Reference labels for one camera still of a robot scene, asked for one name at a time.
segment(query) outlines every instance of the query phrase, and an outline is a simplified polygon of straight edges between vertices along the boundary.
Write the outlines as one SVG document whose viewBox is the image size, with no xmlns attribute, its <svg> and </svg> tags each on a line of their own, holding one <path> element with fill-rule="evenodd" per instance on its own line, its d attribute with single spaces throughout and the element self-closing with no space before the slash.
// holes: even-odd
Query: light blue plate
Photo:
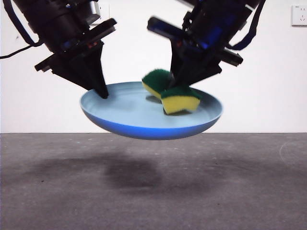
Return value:
<svg viewBox="0 0 307 230">
<path fill-rule="evenodd" d="M 160 100 L 151 96 L 141 82 L 108 85 L 109 97 L 102 99 L 94 90 L 81 98 L 85 115 L 99 127 L 122 136 L 150 140 L 186 138 L 210 128 L 222 113 L 213 96 L 202 96 L 194 112 L 166 115 Z"/>
</svg>

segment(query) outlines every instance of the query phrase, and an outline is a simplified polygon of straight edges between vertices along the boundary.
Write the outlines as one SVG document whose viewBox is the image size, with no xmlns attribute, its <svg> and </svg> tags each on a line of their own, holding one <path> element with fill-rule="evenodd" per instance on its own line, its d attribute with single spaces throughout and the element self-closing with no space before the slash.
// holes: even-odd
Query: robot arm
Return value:
<svg viewBox="0 0 307 230">
<path fill-rule="evenodd" d="M 116 21 L 109 19 L 92 30 L 90 24 L 100 17 L 92 0 L 14 0 L 38 34 L 33 42 L 16 17 L 11 0 L 3 0 L 5 10 L 24 40 L 31 46 L 43 43 L 54 54 L 35 66 L 36 70 L 52 69 L 57 74 L 87 90 L 95 89 L 107 98 L 108 92 L 101 68 L 101 38 L 115 30 Z"/>
<path fill-rule="evenodd" d="M 191 85 L 220 73 L 221 61 L 234 66 L 243 58 L 229 49 L 241 50 L 256 35 L 256 27 L 265 0 L 184 0 L 193 11 L 184 17 L 182 29 L 155 17 L 148 29 L 167 37 L 172 46 L 169 88 L 178 84 Z M 230 46 L 229 41 L 245 24 L 258 6 L 248 35 L 242 42 Z"/>
</svg>

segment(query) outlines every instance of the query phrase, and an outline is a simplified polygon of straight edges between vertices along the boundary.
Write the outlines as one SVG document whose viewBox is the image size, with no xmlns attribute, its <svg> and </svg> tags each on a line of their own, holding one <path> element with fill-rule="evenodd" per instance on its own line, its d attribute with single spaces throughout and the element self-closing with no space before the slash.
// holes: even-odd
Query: cable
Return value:
<svg viewBox="0 0 307 230">
<path fill-rule="evenodd" d="M 0 56 L 0 59 L 10 58 L 10 57 L 14 56 L 15 54 L 18 54 L 18 53 L 20 53 L 20 52 L 23 52 L 23 51 L 25 51 L 25 50 L 27 50 L 27 49 L 29 49 L 29 48 L 31 48 L 31 47 L 33 47 L 33 45 L 29 45 L 29 46 L 27 46 L 27 47 L 25 47 L 25 48 L 19 49 L 19 50 L 15 51 L 15 52 L 13 52 L 13 53 L 11 53 L 11 54 L 9 54 L 9 55 Z"/>
</svg>

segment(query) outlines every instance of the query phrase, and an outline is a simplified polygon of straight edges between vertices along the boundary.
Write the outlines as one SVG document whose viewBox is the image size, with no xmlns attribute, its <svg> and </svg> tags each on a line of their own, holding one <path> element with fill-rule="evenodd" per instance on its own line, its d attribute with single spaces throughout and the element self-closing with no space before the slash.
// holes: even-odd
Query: yellow sponge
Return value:
<svg viewBox="0 0 307 230">
<path fill-rule="evenodd" d="M 167 89 L 170 81 L 169 72 L 163 69 L 156 69 L 142 79 L 144 88 L 162 101 L 166 114 L 196 110 L 201 97 L 187 85 Z"/>
</svg>

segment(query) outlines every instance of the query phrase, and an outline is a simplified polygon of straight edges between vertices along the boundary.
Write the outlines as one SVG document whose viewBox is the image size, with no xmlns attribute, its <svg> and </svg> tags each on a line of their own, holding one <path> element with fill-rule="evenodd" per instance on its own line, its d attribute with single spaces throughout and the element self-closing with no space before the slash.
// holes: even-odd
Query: floor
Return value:
<svg viewBox="0 0 307 230">
<path fill-rule="evenodd" d="M 3 230 L 306 230 L 307 134 L 2 134 Z"/>
</svg>

